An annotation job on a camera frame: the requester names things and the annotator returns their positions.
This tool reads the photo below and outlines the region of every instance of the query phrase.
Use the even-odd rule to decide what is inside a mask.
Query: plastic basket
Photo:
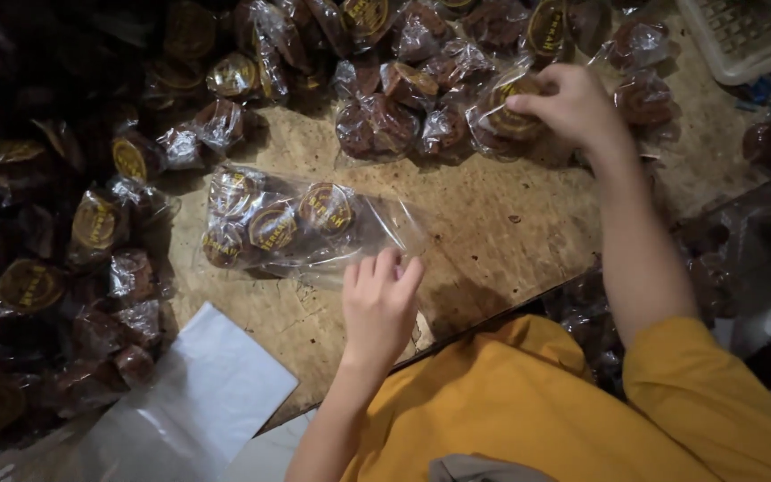
[[[771,8],[742,0],[677,0],[713,77],[735,86],[771,72]]]

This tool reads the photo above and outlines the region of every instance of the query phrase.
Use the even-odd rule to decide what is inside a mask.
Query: gray cloth
[[[433,459],[428,472],[430,482],[554,482],[525,465],[463,454]]]

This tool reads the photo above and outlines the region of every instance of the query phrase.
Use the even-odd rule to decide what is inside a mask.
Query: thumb
[[[507,98],[506,105],[513,112],[539,117],[543,117],[549,108],[548,99],[532,93],[511,95]]]

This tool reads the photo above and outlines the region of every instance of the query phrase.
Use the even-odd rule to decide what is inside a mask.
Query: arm
[[[600,187],[603,282],[621,340],[670,316],[697,316],[695,295],[671,236],[654,209],[632,136],[602,84],[584,67],[553,64],[538,80],[549,97],[508,99],[583,149]]]
[[[356,454],[373,396],[415,325],[415,291],[424,267],[413,258],[406,272],[397,249],[384,249],[344,273],[347,348],[327,397],[303,434],[284,476],[286,482],[334,482]]]

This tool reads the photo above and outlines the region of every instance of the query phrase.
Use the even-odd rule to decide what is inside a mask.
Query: person
[[[538,80],[557,93],[507,107],[539,116],[594,171],[629,403],[596,388],[573,338],[538,316],[386,378],[424,274],[387,249],[347,268],[347,346],[287,482],[771,481],[771,394],[697,320],[625,122],[583,67],[553,64]]]

